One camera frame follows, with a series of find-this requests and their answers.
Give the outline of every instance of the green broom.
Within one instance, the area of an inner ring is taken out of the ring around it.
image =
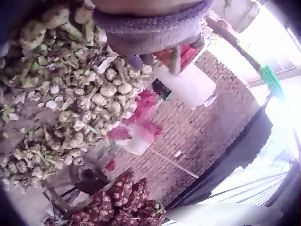
[[[262,77],[263,81],[268,85],[271,93],[275,97],[279,98],[279,100],[285,101],[285,96],[284,96],[282,86],[278,78],[275,76],[271,67],[268,64],[261,62],[259,59],[256,59],[253,54],[250,54],[248,47],[243,45],[241,42],[237,41],[237,44],[243,49],[243,51],[248,53],[258,64],[260,64],[260,69],[258,73]]]

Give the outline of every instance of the metal pole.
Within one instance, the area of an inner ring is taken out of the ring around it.
[[[183,170],[184,172],[190,174],[191,176],[193,176],[193,177],[195,177],[195,178],[197,178],[197,179],[199,178],[199,177],[198,177],[197,175],[195,175],[194,173],[192,173],[192,172],[188,171],[187,169],[181,167],[178,163],[176,163],[176,162],[170,160],[169,158],[163,156],[163,155],[160,154],[159,152],[157,152],[157,151],[155,151],[155,150],[153,150],[153,149],[152,149],[152,151],[153,151],[154,153],[156,153],[157,155],[159,155],[161,158],[165,159],[165,160],[168,161],[169,163],[171,163],[171,164],[173,164],[174,166],[176,166],[177,168]]]

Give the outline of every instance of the black object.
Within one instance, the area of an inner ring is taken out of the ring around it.
[[[166,87],[159,79],[156,79],[152,83],[153,90],[156,94],[158,94],[163,100],[168,100],[171,95],[172,91]]]
[[[69,175],[75,188],[89,195],[109,184],[107,176],[92,159],[85,158],[81,165],[70,165]]]

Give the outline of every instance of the gloved hand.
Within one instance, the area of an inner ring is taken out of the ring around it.
[[[152,65],[154,52],[188,44],[201,49],[204,38],[200,18],[213,5],[213,0],[201,0],[169,15],[143,17],[104,13],[100,11],[98,1],[93,0],[97,7],[93,12],[94,23],[106,32],[111,49],[124,56],[136,69],[140,69],[143,63]]]

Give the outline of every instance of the garlic pile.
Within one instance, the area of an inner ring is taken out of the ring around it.
[[[82,151],[131,116],[135,98],[153,79],[151,66],[136,70],[100,42],[98,33],[103,31],[91,22],[89,7],[71,8],[54,5],[40,20],[26,23],[0,69],[11,90],[0,93],[4,139],[10,139],[13,121],[26,125],[18,129],[23,138],[12,156],[3,159],[6,184],[11,180],[24,189],[37,186],[63,164],[80,164]],[[70,23],[70,16],[77,24]],[[23,112],[33,102],[35,114],[47,108],[57,114],[57,121],[27,126],[29,117]]]

